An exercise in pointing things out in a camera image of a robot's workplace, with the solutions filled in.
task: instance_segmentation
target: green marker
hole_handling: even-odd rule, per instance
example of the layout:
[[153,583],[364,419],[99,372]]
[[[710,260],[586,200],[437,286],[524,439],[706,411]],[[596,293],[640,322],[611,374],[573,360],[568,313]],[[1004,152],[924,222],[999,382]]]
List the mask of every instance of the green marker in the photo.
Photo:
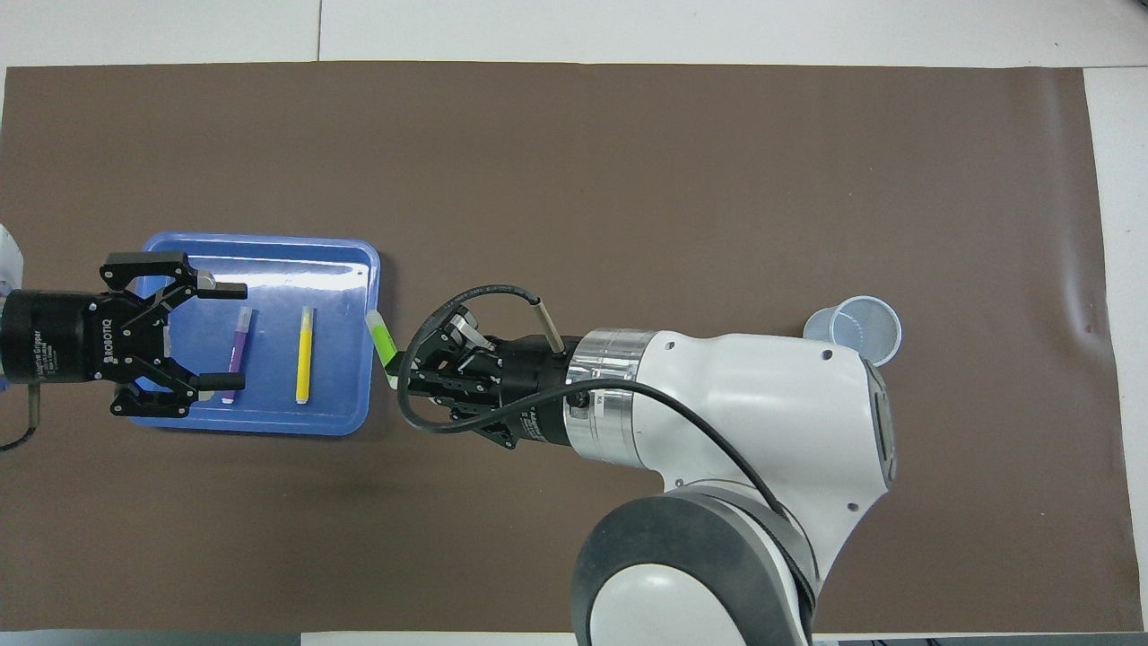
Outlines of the green marker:
[[[386,322],[382,321],[382,314],[377,310],[367,311],[365,319],[366,327],[371,330],[371,340],[374,342],[374,352],[379,356],[382,367],[386,368],[390,360],[398,355],[395,340],[390,338],[390,330],[387,329]],[[398,390],[398,378],[387,375],[387,383],[390,384],[391,390]]]

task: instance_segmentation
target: yellow marker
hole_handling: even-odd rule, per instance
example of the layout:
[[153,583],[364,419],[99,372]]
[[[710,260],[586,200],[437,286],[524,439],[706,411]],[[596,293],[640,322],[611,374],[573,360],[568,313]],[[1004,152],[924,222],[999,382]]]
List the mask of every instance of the yellow marker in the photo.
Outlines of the yellow marker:
[[295,374],[295,404],[311,399],[311,333],[315,330],[315,308],[303,305],[298,326],[298,372]]

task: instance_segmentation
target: silver cylinder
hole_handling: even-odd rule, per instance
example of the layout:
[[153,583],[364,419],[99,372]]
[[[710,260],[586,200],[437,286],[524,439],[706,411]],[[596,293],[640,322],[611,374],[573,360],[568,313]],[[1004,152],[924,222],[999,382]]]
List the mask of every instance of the silver cylinder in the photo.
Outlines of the silver cylinder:
[[[566,383],[585,380],[635,381],[650,340],[647,330],[595,330],[582,338],[566,371]],[[579,456],[627,467],[645,468],[634,444],[634,394],[590,394],[590,405],[563,407],[566,434]]]

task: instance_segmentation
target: robotiq logo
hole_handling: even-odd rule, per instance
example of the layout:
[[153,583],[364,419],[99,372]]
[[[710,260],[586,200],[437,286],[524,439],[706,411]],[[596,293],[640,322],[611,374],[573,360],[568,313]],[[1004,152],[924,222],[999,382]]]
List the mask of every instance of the robotiq logo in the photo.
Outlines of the robotiq logo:
[[103,363],[104,364],[119,364],[116,361],[115,347],[111,344],[111,319],[103,319]]
[[532,408],[529,411],[523,411],[522,413],[519,413],[518,419],[522,423],[522,430],[526,431],[526,435],[530,436],[532,439],[538,442],[550,442],[542,435],[542,429],[538,428],[538,413],[536,410]]

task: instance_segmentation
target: marker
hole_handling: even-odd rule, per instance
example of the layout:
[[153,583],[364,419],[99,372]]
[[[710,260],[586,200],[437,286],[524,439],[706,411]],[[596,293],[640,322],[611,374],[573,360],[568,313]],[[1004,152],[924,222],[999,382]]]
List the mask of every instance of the marker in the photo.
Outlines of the marker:
[[[395,340],[390,337],[390,330],[387,329],[386,322],[382,321],[382,314],[378,310],[367,311],[365,319],[366,328],[371,330],[371,341],[374,342],[374,352],[379,356],[382,367],[386,368],[390,360],[398,355]],[[391,390],[398,390],[398,378],[387,375],[387,383],[390,384]]]
[[298,326],[298,372],[295,374],[295,404],[311,399],[311,332],[315,329],[315,308],[303,305]]
[[[235,322],[235,336],[231,342],[231,361],[227,364],[228,373],[239,373],[243,369],[243,349],[247,348],[247,333],[251,329],[250,306],[239,308],[239,321]],[[235,404],[235,391],[223,392],[224,404]]]

